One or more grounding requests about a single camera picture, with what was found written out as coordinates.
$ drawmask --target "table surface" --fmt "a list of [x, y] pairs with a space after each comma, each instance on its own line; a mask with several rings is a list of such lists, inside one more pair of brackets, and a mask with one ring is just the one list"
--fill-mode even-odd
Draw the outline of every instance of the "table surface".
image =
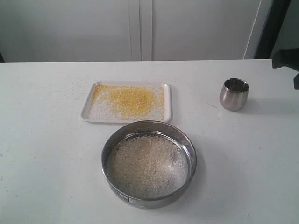
[[[270, 60], [0, 63], [0, 223], [298, 223], [295, 75]], [[238, 112], [219, 103], [231, 77], [250, 84]], [[107, 186], [100, 155], [122, 125], [80, 119], [101, 80], [171, 85], [170, 123], [190, 137], [199, 163], [175, 203], [137, 209]]]

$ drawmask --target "white tray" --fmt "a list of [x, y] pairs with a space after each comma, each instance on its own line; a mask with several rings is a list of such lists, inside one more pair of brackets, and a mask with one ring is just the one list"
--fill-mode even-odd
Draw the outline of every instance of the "white tray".
[[92, 88], [88, 94], [85, 105], [83, 107], [81, 118], [83, 121], [94, 123], [123, 123], [128, 124], [139, 120], [118, 120], [118, 119], [89, 119], [89, 111], [92, 106], [92, 97], [95, 86], [97, 85], [113, 85], [113, 86], [135, 86], [135, 87], [162, 87], [164, 89], [164, 119], [159, 120], [162, 122], [168, 122], [171, 119], [171, 97], [170, 86], [165, 83], [156, 82], [123, 82], [123, 81], [101, 81], [92, 85]]

